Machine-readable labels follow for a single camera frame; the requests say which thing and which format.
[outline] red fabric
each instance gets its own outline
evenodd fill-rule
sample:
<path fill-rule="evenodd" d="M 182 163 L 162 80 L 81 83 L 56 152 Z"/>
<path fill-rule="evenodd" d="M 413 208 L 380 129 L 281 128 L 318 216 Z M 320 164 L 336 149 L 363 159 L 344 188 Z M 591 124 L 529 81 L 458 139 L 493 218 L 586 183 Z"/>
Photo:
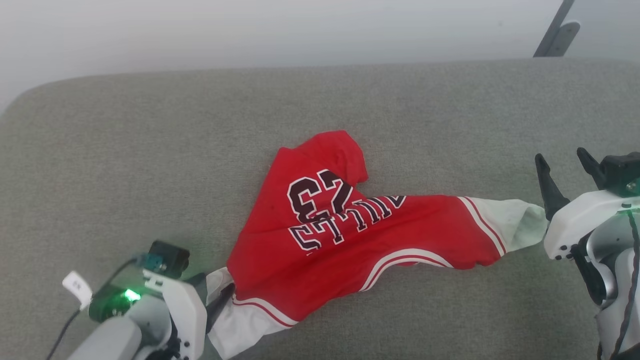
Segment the red fabric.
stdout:
<path fill-rule="evenodd" d="M 325 190 L 319 175 L 324 170 L 340 178 L 335 188 Z M 331 174 L 322 174 L 331 179 Z M 236 282 L 237 299 L 263 299 L 300 321 L 327 301 L 359 291 L 376 263 L 395 251 L 424 249 L 458 269 L 472 268 L 476 263 L 490 265 L 500 258 L 494 242 L 459 198 L 434 195 L 366 200 L 355 189 L 366 180 L 362 150 L 345 131 L 318 134 L 295 149 L 280 149 L 227 263 Z M 314 187 L 314 182 L 320 191 L 313 196 L 302 193 L 299 200 L 307 207 L 312 201 L 316 210 L 306 218 L 303 214 L 301 221 L 295 212 L 301 206 L 294 204 L 296 196 L 290 196 L 291 189 L 304 189 L 304 184 Z M 337 215 L 334 198 L 350 186 L 353 189 L 344 211 Z M 366 200 L 368 208 L 353 204 L 358 200 Z M 391 212 L 387 218 L 383 218 L 384 208 Z M 379 218 L 375 224 L 368 209 Z M 360 232 L 356 211 L 367 226 Z M 336 243 L 328 222 L 317 223 L 322 220 L 333 221 L 341 242 Z M 302 242 L 290 230 L 299 227 L 312 233 L 299 230 Z M 303 248 L 318 243 L 317 249 Z"/>

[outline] white stripe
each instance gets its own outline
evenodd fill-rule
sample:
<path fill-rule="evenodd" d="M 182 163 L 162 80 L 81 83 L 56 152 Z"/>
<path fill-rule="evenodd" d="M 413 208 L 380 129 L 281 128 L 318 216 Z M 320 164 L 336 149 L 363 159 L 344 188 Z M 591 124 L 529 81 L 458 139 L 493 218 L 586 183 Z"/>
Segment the white stripe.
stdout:
<path fill-rule="evenodd" d="M 487 236 L 489 236 L 489 239 L 493 241 L 495 248 L 498 250 L 498 254 L 500 254 L 500 256 L 503 256 L 504 251 L 502 251 L 502 246 L 500 246 L 500 240 L 498 240 L 495 234 L 491 230 L 489 230 L 489 228 L 482 222 L 482 220 L 480 220 L 478 214 L 476 213 L 476 210 L 474 209 L 474 206 L 471 205 L 469 200 L 464 197 L 458 197 L 458 199 L 460 199 L 460 201 L 462 201 L 462 203 L 467 207 L 467 211 L 469 211 L 471 217 L 474 218 L 474 221 L 476 222 L 476 225 L 478 225 L 480 230 L 482 230 Z"/>
<path fill-rule="evenodd" d="M 277 317 L 278 320 L 280 320 L 283 323 L 286 323 L 287 325 L 293 326 L 296 325 L 298 322 L 295 320 L 292 320 L 291 318 L 289 318 L 287 315 L 284 315 L 280 310 L 276 309 L 275 306 L 271 305 L 270 303 L 266 302 L 265 300 L 262 299 L 258 299 L 257 297 L 252 297 L 250 299 L 245 299 L 245 300 L 238 300 L 236 298 L 236 294 L 233 295 L 234 296 L 234 302 L 236 304 L 246 304 L 248 302 L 254 302 L 256 304 L 259 304 L 261 306 L 263 306 L 265 309 L 269 310 L 269 312 L 271 312 L 271 314 L 273 314 L 273 316 Z"/>
<path fill-rule="evenodd" d="M 373 266 L 373 269 L 371 269 L 371 272 L 369 273 L 369 276 L 368 276 L 367 280 L 364 282 L 364 285 L 362 285 L 362 288 L 360 288 L 359 291 L 367 291 L 367 290 L 371 289 L 371 287 L 376 283 L 376 281 L 378 281 L 378 278 L 380 277 L 380 275 L 388 267 L 396 265 L 396 264 L 400 264 L 400 263 L 425 263 L 425 264 L 431 264 L 431 265 L 442 267 L 442 265 L 440 265 L 440 264 L 437 264 L 437 263 L 434 263 L 434 262 L 428 261 L 427 259 L 422 259 L 422 258 L 398 259 L 398 260 L 395 260 L 395 261 L 391 261 L 387 265 L 384 265 L 387 261 L 393 260 L 393 259 L 398 258 L 400 256 L 407 256 L 407 255 L 424 256 L 425 258 L 431 258 L 434 261 L 437 261 L 437 262 L 439 262 L 441 264 L 444 264 L 446 267 L 449 267 L 449 268 L 453 267 L 442 256 L 440 256 L 438 254 L 435 254 L 434 252 L 431 252 L 431 251 L 422 250 L 422 249 L 403 249 L 403 250 L 395 251 L 395 252 L 392 252 L 391 254 L 385 256 L 384 258 L 381 258 L 380 260 L 378 260 L 378 262 Z"/>

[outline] white and red striped trim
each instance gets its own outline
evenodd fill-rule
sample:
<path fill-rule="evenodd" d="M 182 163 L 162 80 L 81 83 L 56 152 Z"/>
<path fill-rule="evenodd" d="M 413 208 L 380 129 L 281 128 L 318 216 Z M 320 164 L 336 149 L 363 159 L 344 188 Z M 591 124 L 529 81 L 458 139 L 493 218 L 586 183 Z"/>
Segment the white and red striped trim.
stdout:
<path fill-rule="evenodd" d="M 289 318 L 287 315 L 284 315 L 280 310 L 276 309 L 275 306 L 266 302 L 265 300 L 258 299 L 257 297 L 246 299 L 246 300 L 238 300 L 236 298 L 236 294 L 233 295 L 233 304 L 236 306 L 245 306 L 245 305 L 253 305 L 265 313 L 267 313 L 270 317 L 276 320 L 280 325 L 284 327 L 292 327 L 296 325 L 298 322 Z"/>
<path fill-rule="evenodd" d="M 504 248 L 504 241 L 498 235 L 498 232 L 489 226 L 488 222 L 480 214 L 480 211 L 474 202 L 468 197 L 458 197 L 458 199 L 460 199 L 460 201 L 462 201 L 462 203 L 467 207 L 467 210 L 471 214 L 471 217 L 474 218 L 474 221 L 476 221 L 476 225 L 478 225 L 480 230 L 482 230 L 487 236 L 489 236 L 491 241 L 493 241 L 493 244 L 498 250 L 500 256 L 504 256 L 507 252 Z"/>
<path fill-rule="evenodd" d="M 440 267 L 453 267 L 442 256 L 439 256 L 438 254 L 435 254 L 431 251 L 422 249 L 403 249 L 395 251 L 380 259 L 373 266 L 373 269 L 371 269 L 371 273 L 369 273 L 367 280 L 364 282 L 364 285 L 362 285 L 362 288 L 360 288 L 359 291 L 367 291 L 371 289 L 376 281 L 378 281 L 378 278 L 380 278 L 382 272 L 384 272 L 390 266 L 401 263 L 425 263 Z"/>

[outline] gray fabric surface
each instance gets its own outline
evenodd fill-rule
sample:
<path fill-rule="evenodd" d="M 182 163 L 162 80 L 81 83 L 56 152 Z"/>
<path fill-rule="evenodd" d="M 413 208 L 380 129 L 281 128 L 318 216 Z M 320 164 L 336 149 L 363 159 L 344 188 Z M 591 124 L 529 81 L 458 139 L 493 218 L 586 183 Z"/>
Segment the gray fabric surface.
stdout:
<path fill-rule="evenodd" d="M 43 359 L 77 306 L 156 238 L 225 264 L 276 151 L 346 129 L 366 195 L 540 203 L 543 152 L 569 198 L 594 190 L 575 150 L 637 151 L 640 67 L 533 59 L 433 65 L 208 70 L 38 87 L 0 119 L 0 357 Z M 541 245 L 469 271 L 387 270 L 240 359 L 591 359 L 595 308 L 574 264 Z M 86 315 L 64 359 L 95 327 Z M 204 359 L 215 359 L 207 342 Z"/>

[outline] white wall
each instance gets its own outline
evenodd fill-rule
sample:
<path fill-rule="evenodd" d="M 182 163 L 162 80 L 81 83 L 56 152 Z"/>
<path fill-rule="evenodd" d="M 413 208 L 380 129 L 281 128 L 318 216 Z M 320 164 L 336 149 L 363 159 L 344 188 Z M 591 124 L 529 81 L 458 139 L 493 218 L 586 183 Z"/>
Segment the white wall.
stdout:
<path fill-rule="evenodd" d="M 580 31 L 565 56 L 640 62 L 639 0 L 575 0 L 566 20 Z"/>
<path fill-rule="evenodd" d="M 528 58 L 560 3 L 0 0 L 0 111 L 92 74 Z"/>

